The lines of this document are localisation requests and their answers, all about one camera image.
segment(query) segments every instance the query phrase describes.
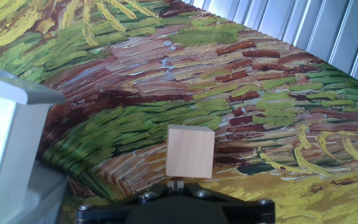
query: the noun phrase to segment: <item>wooden block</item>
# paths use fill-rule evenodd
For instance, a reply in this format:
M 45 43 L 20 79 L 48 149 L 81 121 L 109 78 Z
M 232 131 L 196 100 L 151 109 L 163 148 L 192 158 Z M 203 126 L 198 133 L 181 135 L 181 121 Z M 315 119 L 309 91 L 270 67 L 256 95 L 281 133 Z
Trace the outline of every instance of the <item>wooden block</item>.
M 168 125 L 168 176 L 212 177 L 215 132 L 208 127 Z

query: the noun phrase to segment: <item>painted mat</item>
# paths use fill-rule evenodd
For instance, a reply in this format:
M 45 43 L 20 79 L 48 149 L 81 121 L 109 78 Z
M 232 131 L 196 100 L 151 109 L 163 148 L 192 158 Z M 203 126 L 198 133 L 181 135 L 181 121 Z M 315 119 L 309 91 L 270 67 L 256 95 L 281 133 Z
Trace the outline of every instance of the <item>painted mat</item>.
M 72 176 L 59 223 L 168 181 L 167 124 L 216 131 L 185 181 L 358 223 L 358 81 L 296 47 L 179 1 L 0 0 L 0 68 L 67 98 L 38 153 Z

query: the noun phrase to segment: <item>painted surface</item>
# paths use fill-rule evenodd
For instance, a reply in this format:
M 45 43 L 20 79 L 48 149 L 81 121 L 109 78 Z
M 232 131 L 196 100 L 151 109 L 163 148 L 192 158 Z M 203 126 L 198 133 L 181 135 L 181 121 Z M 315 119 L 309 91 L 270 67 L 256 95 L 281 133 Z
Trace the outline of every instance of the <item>painted surface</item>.
M 185 181 L 358 223 L 358 81 L 289 44 L 178 1 L 2 0 L 0 68 L 67 98 L 38 153 L 73 177 L 59 223 L 169 181 L 167 124 L 216 131 L 213 178 Z

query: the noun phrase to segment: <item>black mount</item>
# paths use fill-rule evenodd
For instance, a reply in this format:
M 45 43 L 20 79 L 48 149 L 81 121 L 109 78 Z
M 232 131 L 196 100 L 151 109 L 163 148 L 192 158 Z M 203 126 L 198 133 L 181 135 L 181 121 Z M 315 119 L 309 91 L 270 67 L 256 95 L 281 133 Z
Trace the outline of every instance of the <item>black mount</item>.
M 223 224 L 275 223 L 275 204 L 269 199 L 245 202 L 202 188 L 199 184 L 154 184 L 143 193 L 114 204 L 81 205 L 77 224 Z

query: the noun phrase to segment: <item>white corrugated panel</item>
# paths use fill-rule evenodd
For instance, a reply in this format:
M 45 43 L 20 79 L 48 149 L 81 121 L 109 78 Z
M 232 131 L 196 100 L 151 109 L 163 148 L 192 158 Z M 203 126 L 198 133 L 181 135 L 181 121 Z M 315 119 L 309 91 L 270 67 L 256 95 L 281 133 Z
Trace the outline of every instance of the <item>white corrugated panel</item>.
M 358 79 L 358 0 L 186 0 L 291 43 Z

